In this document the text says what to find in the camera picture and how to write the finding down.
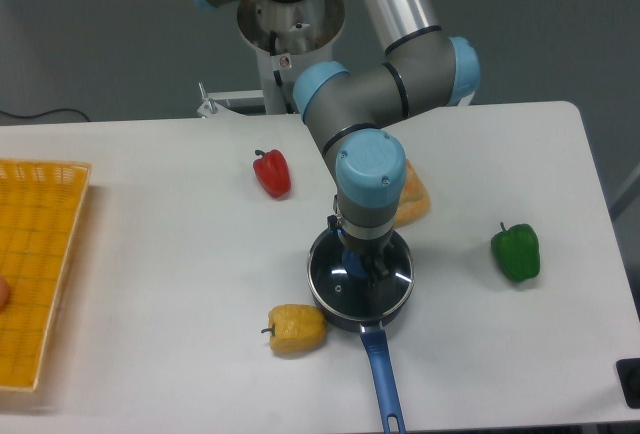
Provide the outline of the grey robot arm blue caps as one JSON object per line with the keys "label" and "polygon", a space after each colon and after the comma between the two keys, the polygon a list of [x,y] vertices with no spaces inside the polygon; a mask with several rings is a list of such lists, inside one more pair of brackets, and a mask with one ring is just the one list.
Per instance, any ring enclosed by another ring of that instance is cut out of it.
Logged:
{"label": "grey robot arm blue caps", "polygon": [[330,228],[351,274],[387,273],[405,181],[405,154],[386,128],[470,99],[479,85],[469,42],[446,36],[429,0],[365,0],[384,62],[352,75],[332,58],[342,0],[194,0],[236,3],[237,25],[254,50],[265,109],[298,113],[333,177]]}

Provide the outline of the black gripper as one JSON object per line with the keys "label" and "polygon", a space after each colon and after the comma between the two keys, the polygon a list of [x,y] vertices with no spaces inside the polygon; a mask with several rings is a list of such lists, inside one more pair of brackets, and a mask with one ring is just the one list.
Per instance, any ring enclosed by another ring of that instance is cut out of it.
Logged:
{"label": "black gripper", "polygon": [[340,214],[327,218],[328,230],[335,233],[342,245],[349,251],[367,255],[367,273],[371,282],[384,282],[389,276],[384,253],[394,231],[394,219],[373,226],[363,227],[351,223]]}

